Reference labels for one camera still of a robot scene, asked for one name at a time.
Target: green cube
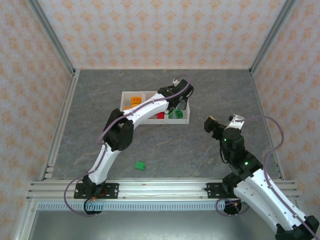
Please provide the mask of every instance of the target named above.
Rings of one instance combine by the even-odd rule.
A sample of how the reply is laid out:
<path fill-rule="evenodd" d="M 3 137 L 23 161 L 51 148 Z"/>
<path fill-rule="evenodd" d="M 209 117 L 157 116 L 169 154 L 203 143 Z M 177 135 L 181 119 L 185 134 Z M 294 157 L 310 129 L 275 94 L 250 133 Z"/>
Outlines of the green cube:
<path fill-rule="evenodd" d="M 137 161 L 135 164 L 135 168 L 139 170 L 145 170 L 146 164 L 142 161 Z"/>
<path fill-rule="evenodd" d="M 180 111 L 180 110 L 175 111 L 175 115 L 176 115 L 176 117 L 177 117 L 178 119 L 181 119 L 181 118 L 184 117 L 182 111 Z"/>

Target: patterned wallpaper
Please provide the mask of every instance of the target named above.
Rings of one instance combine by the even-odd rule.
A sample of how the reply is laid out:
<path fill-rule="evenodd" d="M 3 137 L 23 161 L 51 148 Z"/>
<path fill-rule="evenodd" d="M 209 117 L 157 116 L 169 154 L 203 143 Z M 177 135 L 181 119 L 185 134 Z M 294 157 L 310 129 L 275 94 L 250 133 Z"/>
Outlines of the patterned wallpaper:
<path fill-rule="evenodd" d="M 0 239 L 45 163 L 70 75 L 26 0 L 0 4 Z"/>
<path fill-rule="evenodd" d="M 309 214 L 320 219 L 320 4 L 299 0 L 255 74 L 266 115 L 279 120 L 288 179 L 297 180 Z M 277 127 L 269 125 L 280 141 Z"/>
<path fill-rule="evenodd" d="M 251 67 L 285 0 L 39 0 L 75 68 Z"/>

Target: purple cable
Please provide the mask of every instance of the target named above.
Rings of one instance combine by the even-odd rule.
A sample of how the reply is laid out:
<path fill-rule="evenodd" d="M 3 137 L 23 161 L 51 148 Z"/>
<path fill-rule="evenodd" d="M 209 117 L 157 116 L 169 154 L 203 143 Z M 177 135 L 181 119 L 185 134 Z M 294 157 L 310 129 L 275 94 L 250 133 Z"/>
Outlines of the purple cable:
<path fill-rule="evenodd" d="M 269 178 L 268 178 L 268 172 L 267 172 L 267 163 L 268 163 L 268 160 L 269 160 L 269 157 L 271 156 L 271 154 L 273 154 L 278 148 L 280 148 L 280 146 L 284 143 L 285 141 L 285 134 L 284 134 L 284 131 L 282 130 L 281 126 L 279 125 L 279 123 L 273 119 L 272 117 L 270 116 L 254 116 L 254 117 L 250 117 L 250 118 L 246 118 L 246 119 L 243 119 L 243 120 L 236 120 L 236 122 L 240 123 L 240 122 L 245 122 L 245 121 L 251 121 L 251 120 L 256 120 L 256 119 L 270 119 L 271 121 L 273 121 L 276 126 L 278 127 L 280 133 L 281 133 L 281 142 L 274 148 L 272 149 L 268 154 L 267 156 L 265 157 L 265 160 L 264 160 L 264 166 L 263 166 L 263 173 L 264 173 L 264 177 L 265 177 L 265 180 L 266 180 L 266 183 L 268 184 L 269 188 L 272 190 L 272 192 L 277 196 L 277 198 L 280 200 L 280 202 L 283 203 L 283 205 L 286 206 L 286 208 L 289 209 L 289 211 L 294 215 L 294 217 L 296 217 L 301 223 L 302 225 L 312 234 L 312 236 L 316 239 L 316 240 L 320 240 L 316 234 L 314 233 L 314 231 L 312 231 L 312 229 L 301 219 L 301 217 L 299 217 L 297 215 L 297 213 L 282 199 L 282 197 L 279 195 L 279 193 L 277 193 L 277 191 L 272 187 L 272 184 L 271 182 L 269 181 Z"/>
<path fill-rule="evenodd" d="M 235 214 L 235 215 L 231 215 L 231 214 L 222 213 L 220 210 L 218 210 L 218 203 L 219 203 L 220 201 L 222 201 L 222 200 L 230 202 L 230 203 L 228 203 L 228 204 L 226 204 L 226 205 L 232 204 L 232 205 L 235 207 L 235 209 L 238 211 L 238 213 Z M 218 201 L 215 202 L 215 210 L 217 211 L 218 214 L 220 214 L 221 216 L 224 216 L 224 217 L 236 217 L 236 216 L 245 214 L 249 209 L 250 209 L 250 206 L 248 205 L 244 211 L 240 212 L 240 210 L 239 210 L 239 208 L 236 206 L 236 204 L 235 204 L 233 201 L 231 201 L 231 200 L 229 200 L 229 199 L 227 199 L 227 198 L 220 198 L 220 199 L 218 199 Z"/>
<path fill-rule="evenodd" d="M 159 98 L 159 99 L 156 99 L 156 100 L 154 100 L 154 101 L 145 102 L 144 104 L 139 105 L 139 106 L 138 106 L 135 110 L 133 110 L 132 112 L 129 112 L 128 114 L 125 114 L 125 115 L 123 115 L 123 116 L 118 117 L 117 119 L 115 119 L 115 120 L 103 131 L 103 133 L 102 133 L 102 134 L 98 137 L 98 139 L 96 140 L 96 143 L 97 143 L 98 145 L 100 145 L 101 143 L 99 143 L 99 141 L 100 141 L 100 140 L 104 137 L 104 135 L 113 127 L 113 125 L 115 125 L 115 124 L 116 124 L 118 121 L 120 121 L 121 119 L 124 119 L 124 118 L 126 118 L 126 117 L 128 117 L 128 116 L 133 115 L 133 114 L 136 113 L 138 110 L 140 110 L 141 108 L 143 108 L 143 107 L 145 107 L 145 106 L 147 106 L 147 105 L 149 105 L 149 104 L 153 104 L 153 103 L 156 103 L 156 102 L 159 102 L 159 101 L 162 101 L 162 100 L 173 99 L 173 98 L 175 98 L 176 96 L 178 96 L 178 95 L 180 95 L 181 93 L 183 93 L 183 92 L 188 88 L 188 86 L 190 85 L 190 83 L 191 83 L 192 80 L 191 80 L 191 77 L 190 77 L 188 74 L 182 74 L 182 75 L 176 77 L 176 78 L 174 79 L 174 81 L 177 80 L 177 79 L 179 79 L 179 78 L 181 78 L 181 77 L 187 77 L 187 78 L 188 78 L 188 83 L 186 84 L 186 86 L 185 86 L 182 90 L 180 90 L 179 92 L 177 92 L 177 93 L 175 93 L 175 94 L 173 94 L 173 95 L 171 95 L 171 96 Z M 83 213 L 81 213 L 81 212 L 78 212 L 78 211 L 74 210 L 74 209 L 68 204 L 68 202 L 67 202 L 67 197 L 66 197 L 66 196 L 67 196 L 67 191 L 68 191 L 68 188 L 71 186 L 71 184 L 72 184 L 74 181 L 80 180 L 80 179 L 83 178 L 84 176 L 90 175 L 90 174 L 92 174 L 92 173 L 94 173 L 95 171 L 98 170 L 99 166 L 100 166 L 101 163 L 102 163 L 102 160 L 104 159 L 104 156 L 105 156 L 105 154 L 106 154 L 106 151 L 107 151 L 107 145 L 106 145 L 105 143 L 102 143 L 102 144 L 104 145 L 104 151 L 103 151 L 103 154 L 102 154 L 102 156 L 101 156 L 101 158 L 100 158 L 97 166 L 95 167 L 95 169 L 92 170 L 92 171 L 89 171 L 89 172 L 85 173 L 84 175 L 78 176 L 78 177 L 76 177 L 75 179 L 73 179 L 73 180 L 72 180 L 71 182 L 69 182 L 69 184 L 66 186 L 66 188 L 65 188 L 65 190 L 64 190 L 64 193 L 63 193 L 63 200 L 64 200 L 64 203 L 65 203 L 65 205 L 67 206 L 67 208 L 70 209 L 73 213 L 78 214 L 78 215 L 83 216 L 83 217 L 89 217 L 89 218 L 90 218 L 90 217 L 96 217 L 97 214 L 89 214 L 89 215 L 88 215 L 88 214 L 83 214 Z"/>

